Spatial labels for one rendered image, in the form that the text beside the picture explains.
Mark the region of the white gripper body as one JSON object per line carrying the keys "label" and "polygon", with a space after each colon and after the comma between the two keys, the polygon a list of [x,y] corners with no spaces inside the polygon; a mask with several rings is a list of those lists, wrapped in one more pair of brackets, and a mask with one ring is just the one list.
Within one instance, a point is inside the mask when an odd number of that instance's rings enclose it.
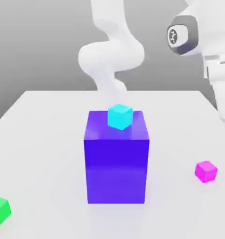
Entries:
{"label": "white gripper body", "polygon": [[213,87],[218,113],[222,120],[225,120],[225,80],[212,81],[210,84]]}

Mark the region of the small magenta cube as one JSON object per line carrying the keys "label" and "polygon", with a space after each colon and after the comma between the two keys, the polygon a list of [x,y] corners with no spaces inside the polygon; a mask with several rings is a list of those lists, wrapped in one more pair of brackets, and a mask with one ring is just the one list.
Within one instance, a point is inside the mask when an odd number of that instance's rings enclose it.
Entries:
{"label": "small magenta cube", "polygon": [[199,162],[195,168],[195,176],[203,183],[214,181],[217,172],[218,168],[210,161]]}

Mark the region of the small cyan cube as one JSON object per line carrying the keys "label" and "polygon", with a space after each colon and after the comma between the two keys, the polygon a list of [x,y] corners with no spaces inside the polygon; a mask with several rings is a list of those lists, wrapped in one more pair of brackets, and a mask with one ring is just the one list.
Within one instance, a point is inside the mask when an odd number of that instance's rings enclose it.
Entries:
{"label": "small cyan cube", "polygon": [[131,107],[117,104],[108,109],[107,124],[110,127],[124,130],[133,122],[133,109]]}

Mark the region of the large purple box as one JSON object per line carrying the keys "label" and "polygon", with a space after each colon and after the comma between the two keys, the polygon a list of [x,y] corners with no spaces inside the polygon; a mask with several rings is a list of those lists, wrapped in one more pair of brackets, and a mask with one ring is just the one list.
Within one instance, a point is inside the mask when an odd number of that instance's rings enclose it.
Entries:
{"label": "large purple box", "polygon": [[124,130],[107,124],[106,111],[90,111],[84,134],[87,201],[90,204],[145,202],[149,135],[143,112]]}

